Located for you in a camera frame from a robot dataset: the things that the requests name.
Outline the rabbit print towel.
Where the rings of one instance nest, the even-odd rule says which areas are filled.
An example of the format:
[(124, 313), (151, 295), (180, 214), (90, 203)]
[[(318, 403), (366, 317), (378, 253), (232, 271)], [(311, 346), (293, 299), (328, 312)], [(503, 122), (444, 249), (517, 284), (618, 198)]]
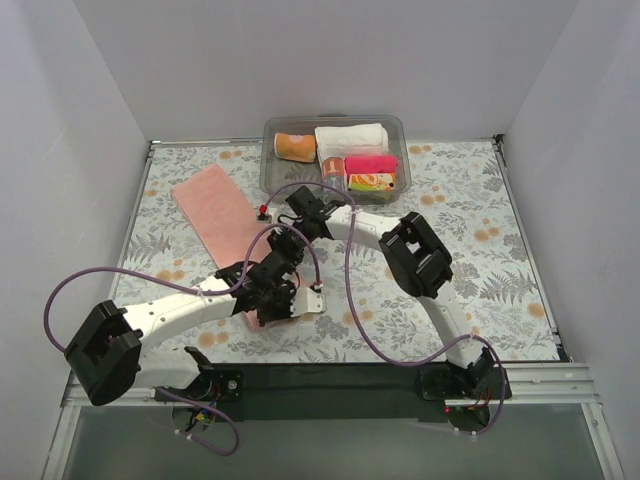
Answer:
[(339, 190), (346, 189), (346, 169), (344, 159), (329, 157), (322, 161), (322, 183)]

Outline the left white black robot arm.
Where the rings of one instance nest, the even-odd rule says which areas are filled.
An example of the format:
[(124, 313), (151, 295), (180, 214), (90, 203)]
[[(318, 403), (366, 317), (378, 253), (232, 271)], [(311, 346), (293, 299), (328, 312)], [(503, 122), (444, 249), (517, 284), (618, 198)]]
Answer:
[(211, 364), (195, 347), (168, 354), (155, 347), (203, 323), (255, 312), (261, 324), (292, 316), (295, 264), (277, 252), (239, 261), (194, 287), (125, 307), (97, 304), (64, 350), (92, 405), (103, 406), (132, 387), (169, 387), (193, 400), (213, 386)]

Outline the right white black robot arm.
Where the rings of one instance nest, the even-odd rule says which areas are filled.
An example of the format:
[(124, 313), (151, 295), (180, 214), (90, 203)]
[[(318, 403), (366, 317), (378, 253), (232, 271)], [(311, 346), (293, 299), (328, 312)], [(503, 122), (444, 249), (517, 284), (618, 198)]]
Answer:
[[(345, 242), (344, 283), (347, 302), (363, 340), (386, 363), (397, 367), (423, 367), (444, 355), (454, 389), (464, 397), (475, 397), (489, 389), (496, 374), (500, 390), (493, 399), (507, 398), (507, 374), (488, 340), (472, 332), (453, 285), (452, 256), (424, 217), (410, 212), (388, 217), (363, 212), (346, 192), (336, 190), (339, 200), (324, 202), (310, 190), (309, 182), (294, 182), (296, 190), (286, 203), (296, 214), (291, 224), (272, 222), (275, 232), (268, 238), (273, 251), (292, 264), (317, 239)], [(397, 285), (424, 308), (442, 342), (442, 347), (423, 360), (400, 361), (384, 354), (362, 326), (351, 291), (350, 256), (354, 245), (384, 255)]]

